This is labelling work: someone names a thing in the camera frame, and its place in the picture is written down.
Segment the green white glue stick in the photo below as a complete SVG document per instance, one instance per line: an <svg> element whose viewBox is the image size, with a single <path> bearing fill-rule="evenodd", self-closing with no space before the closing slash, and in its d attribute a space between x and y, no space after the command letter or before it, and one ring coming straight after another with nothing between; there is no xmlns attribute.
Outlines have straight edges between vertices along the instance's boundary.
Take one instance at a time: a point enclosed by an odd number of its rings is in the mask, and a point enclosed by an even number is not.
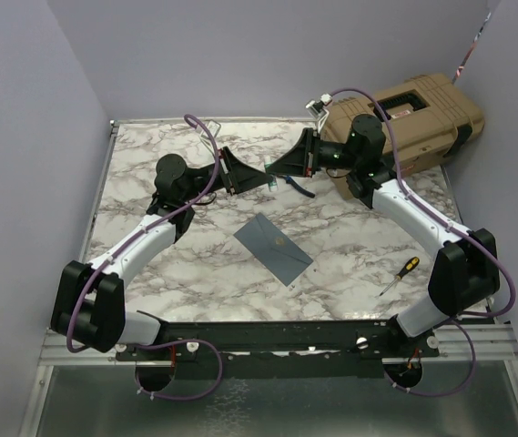
<svg viewBox="0 0 518 437"><path fill-rule="evenodd" d="M271 156L266 156L264 158L264 169L265 169L267 176L269 177L268 188L269 188L270 192L276 192L278 190L278 181L277 181L277 177L274 174L269 172L269 167L271 164L272 164Z"/></svg>

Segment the grey envelope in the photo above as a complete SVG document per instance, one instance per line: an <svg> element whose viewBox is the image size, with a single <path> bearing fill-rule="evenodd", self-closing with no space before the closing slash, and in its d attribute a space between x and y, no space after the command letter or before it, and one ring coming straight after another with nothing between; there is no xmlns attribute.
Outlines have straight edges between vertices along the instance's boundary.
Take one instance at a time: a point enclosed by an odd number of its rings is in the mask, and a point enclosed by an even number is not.
<svg viewBox="0 0 518 437"><path fill-rule="evenodd" d="M289 286L313 259L259 213L234 237L283 285Z"/></svg>

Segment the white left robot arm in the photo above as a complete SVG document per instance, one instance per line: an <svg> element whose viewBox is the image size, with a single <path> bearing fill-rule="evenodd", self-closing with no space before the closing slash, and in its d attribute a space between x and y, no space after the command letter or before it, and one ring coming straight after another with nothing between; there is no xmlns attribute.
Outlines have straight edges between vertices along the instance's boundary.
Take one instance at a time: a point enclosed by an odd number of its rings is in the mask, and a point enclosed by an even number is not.
<svg viewBox="0 0 518 437"><path fill-rule="evenodd" d="M63 269L50 328L66 337L73 353L107 352L118 344L137 345L145 357L162 357L168 348L163 320L126 310L130 282L163 250L188 231L197 204L224 189L244 193L269 182L269 175L239 161L226 147L213 163L191 168L177 154L156 164L155 191L145 216L113 248L87 263L71 261Z"/></svg>

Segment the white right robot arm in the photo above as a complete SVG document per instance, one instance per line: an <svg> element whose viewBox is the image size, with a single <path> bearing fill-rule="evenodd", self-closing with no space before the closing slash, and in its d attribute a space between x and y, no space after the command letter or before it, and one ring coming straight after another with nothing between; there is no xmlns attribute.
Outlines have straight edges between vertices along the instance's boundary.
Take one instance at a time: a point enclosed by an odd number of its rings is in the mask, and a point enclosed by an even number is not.
<svg viewBox="0 0 518 437"><path fill-rule="evenodd" d="M492 296L500 281L494 236L459 225L416 196L398 163L383 155L386 141L394 139L390 122L371 114L353 118L342 143L305 128L267 171L296 178L310 178L323 168L346 171L352 196L398 224L432 257L426 295L394 316L385 334L387 349L405 356L417 347L418 336Z"/></svg>

